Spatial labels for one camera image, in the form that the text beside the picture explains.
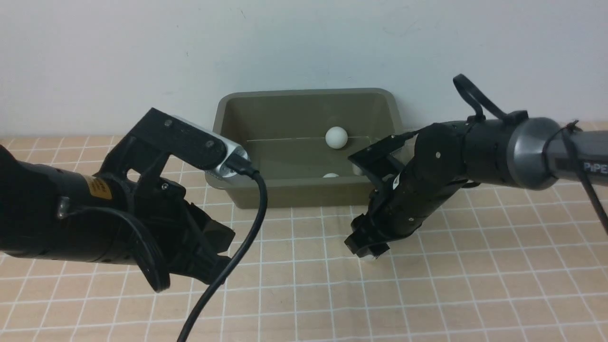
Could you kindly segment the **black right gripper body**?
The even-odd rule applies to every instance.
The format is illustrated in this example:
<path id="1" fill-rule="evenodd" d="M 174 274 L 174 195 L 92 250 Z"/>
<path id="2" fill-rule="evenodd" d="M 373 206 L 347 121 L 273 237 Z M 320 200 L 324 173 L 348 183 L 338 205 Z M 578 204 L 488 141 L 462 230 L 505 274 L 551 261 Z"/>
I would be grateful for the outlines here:
<path id="1" fill-rule="evenodd" d="M 410 236 L 427 216 L 428 200 L 402 171 L 375 193 L 367 212 L 352 222 L 352 232 L 382 236 L 389 243 Z"/>

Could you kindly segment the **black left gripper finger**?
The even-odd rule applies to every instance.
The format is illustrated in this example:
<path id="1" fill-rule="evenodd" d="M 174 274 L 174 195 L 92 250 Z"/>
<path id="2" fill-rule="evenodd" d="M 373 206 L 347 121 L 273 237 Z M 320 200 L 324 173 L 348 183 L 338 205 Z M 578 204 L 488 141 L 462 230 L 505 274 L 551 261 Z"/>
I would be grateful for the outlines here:
<path id="1" fill-rule="evenodd" d="M 210 285 L 231 260 L 230 257 L 217 253 L 190 252 L 185 257 L 185 275 Z"/>
<path id="2" fill-rule="evenodd" d="M 236 236 L 232 229 L 210 218 L 193 203 L 190 204 L 190 222 L 203 249 L 216 255 L 228 251 Z"/>

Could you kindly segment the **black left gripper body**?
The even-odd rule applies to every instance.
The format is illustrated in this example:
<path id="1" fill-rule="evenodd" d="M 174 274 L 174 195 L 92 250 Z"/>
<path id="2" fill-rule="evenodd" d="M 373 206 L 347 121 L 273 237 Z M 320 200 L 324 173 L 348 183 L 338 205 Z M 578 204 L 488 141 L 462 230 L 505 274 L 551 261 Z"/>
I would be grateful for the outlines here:
<path id="1" fill-rule="evenodd" d="M 170 156 L 197 168 L 206 160 L 180 139 L 125 136 L 97 176 L 109 182 L 121 218 L 133 228 L 130 254 L 148 281 L 170 274 L 207 280 L 207 215 L 185 199 L 184 186 L 161 173 Z"/>

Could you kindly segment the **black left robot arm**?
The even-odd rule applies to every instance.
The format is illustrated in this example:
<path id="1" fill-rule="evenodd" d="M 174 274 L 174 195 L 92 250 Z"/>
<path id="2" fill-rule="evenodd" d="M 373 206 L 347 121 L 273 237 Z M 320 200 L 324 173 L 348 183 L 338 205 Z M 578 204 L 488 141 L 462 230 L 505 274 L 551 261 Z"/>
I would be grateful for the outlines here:
<path id="1" fill-rule="evenodd" d="M 155 292 L 170 275 L 209 285 L 235 232 L 161 177 L 174 154 L 125 136 L 93 176 L 17 160 L 1 148 L 1 250 L 11 257 L 138 266 Z"/>

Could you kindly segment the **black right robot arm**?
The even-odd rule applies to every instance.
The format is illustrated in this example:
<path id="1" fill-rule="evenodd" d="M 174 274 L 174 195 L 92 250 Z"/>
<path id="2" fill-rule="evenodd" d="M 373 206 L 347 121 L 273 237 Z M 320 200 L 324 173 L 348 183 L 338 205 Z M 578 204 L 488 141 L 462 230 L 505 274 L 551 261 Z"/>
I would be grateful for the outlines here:
<path id="1" fill-rule="evenodd" d="M 608 181 L 606 130 L 585 132 L 576 121 L 560 125 L 525 110 L 506 113 L 465 75 L 453 84 L 473 115 L 388 135 L 348 157 L 374 186 L 367 212 L 345 239 L 351 253 L 378 258 L 460 189 L 480 184 L 543 190 L 560 179 L 578 181 L 607 227 L 594 189 Z"/>

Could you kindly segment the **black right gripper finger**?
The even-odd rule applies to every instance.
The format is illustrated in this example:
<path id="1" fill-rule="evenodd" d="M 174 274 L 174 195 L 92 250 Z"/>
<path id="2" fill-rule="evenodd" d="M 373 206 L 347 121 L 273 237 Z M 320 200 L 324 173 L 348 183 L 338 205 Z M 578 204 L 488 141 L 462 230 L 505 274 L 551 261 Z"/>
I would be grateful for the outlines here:
<path id="1" fill-rule="evenodd" d="M 370 249 L 377 253 L 380 253 L 381 251 L 386 253 L 390 249 L 386 238 L 365 232 L 351 233 L 344 240 L 344 244 L 351 253 L 356 256 L 365 249 Z"/>

